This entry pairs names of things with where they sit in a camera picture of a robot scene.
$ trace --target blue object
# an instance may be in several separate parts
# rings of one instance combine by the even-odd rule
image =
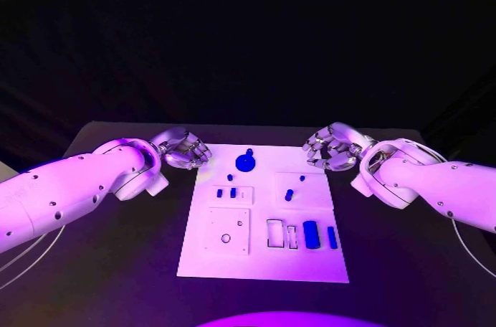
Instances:
[[[319,231],[316,221],[303,222],[305,245],[310,250],[321,248]]]
[[[287,200],[287,202],[290,202],[290,200],[292,200],[292,198],[293,198],[293,193],[295,193],[293,189],[289,189],[289,190],[287,190],[287,196],[285,197],[285,199]]]
[[[256,168],[254,151],[247,150],[246,155],[238,156],[235,160],[235,167],[240,171],[251,171]]]
[[[329,243],[334,250],[338,249],[336,234],[334,233],[334,227],[328,227]]]

